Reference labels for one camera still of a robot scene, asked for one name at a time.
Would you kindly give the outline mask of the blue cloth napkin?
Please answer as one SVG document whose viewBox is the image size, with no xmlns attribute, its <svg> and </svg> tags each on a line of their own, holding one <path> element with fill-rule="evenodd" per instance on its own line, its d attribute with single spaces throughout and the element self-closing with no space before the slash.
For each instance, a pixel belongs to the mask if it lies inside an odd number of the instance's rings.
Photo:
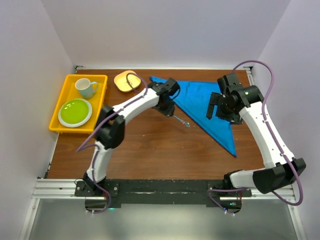
<svg viewBox="0 0 320 240">
<path fill-rule="evenodd" d="M 236 156 L 231 123 L 216 117 L 206 117 L 211 93 L 220 93 L 216 82 L 179 80 L 180 93 L 176 105 L 230 154 Z"/>
</svg>

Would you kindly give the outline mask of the iridescent metal fork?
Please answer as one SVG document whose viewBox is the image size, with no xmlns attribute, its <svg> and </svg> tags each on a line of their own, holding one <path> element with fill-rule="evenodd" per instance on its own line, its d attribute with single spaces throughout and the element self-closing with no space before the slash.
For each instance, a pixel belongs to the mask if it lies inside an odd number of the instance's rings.
<svg viewBox="0 0 320 240">
<path fill-rule="evenodd" d="M 173 117 L 174 117 L 176 120 L 178 120 L 179 122 L 181 122 L 181 123 L 182 123 L 184 126 L 186 126 L 187 128 L 190 127 L 190 123 L 189 123 L 189 122 L 187 122 L 187 121 L 185 121 L 185 120 L 177 117 L 176 115 L 173 115 Z"/>
</svg>

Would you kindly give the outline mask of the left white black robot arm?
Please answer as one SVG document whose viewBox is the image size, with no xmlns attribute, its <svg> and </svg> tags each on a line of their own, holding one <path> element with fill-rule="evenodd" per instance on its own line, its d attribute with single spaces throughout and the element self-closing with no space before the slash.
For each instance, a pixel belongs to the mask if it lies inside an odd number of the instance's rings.
<svg viewBox="0 0 320 240">
<path fill-rule="evenodd" d="M 92 196 L 99 196 L 106 189 L 103 182 L 114 149 L 125 138 L 126 125 L 145 110 L 154 108 L 166 117 L 174 115 L 175 103 L 171 97 L 181 90 L 179 84 L 170 78 L 164 83 L 145 84 L 144 90 L 129 100 L 115 105 L 103 106 L 95 129 L 89 135 L 94 137 L 94 152 L 89 168 L 83 176 L 86 191 Z"/>
</svg>

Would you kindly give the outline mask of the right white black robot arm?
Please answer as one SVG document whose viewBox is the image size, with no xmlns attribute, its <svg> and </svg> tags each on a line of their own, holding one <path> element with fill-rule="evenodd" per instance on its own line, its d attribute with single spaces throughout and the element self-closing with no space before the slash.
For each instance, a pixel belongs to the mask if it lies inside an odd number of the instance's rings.
<svg viewBox="0 0 320 240">
<path fill-rule="evenodd" d="M 255 85 L 244 87 L 235 73 L 219 78 L 220 93 L 212 92 L 206 117 L 216 116 L 232 124 L 245 122 L 260 150 L 261 169 L 236 170 L 224 175 L 223 192 L 235 196 L 241 188 L 257 189 L 267 194 L 297 182 L 306 168 L 303 158 L 296 158 L 273 124 L 264 97 Z"/>
</svg>

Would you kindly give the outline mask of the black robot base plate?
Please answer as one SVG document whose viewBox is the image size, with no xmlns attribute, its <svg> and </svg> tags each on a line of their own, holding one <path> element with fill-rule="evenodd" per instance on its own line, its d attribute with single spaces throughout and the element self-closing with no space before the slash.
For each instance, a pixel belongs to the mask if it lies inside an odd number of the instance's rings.
<svg viewBox="0 0 320 240">
<path fill-rule="evenodd" d="M 100 186 L 111 196 L 110 207 L 122 205 L 205 205 L 216 207 L 213 198 L 227 210 L 240 210 L 251 190 L 222 192 L 222 180 L 106 179 Z"/>
</svg>

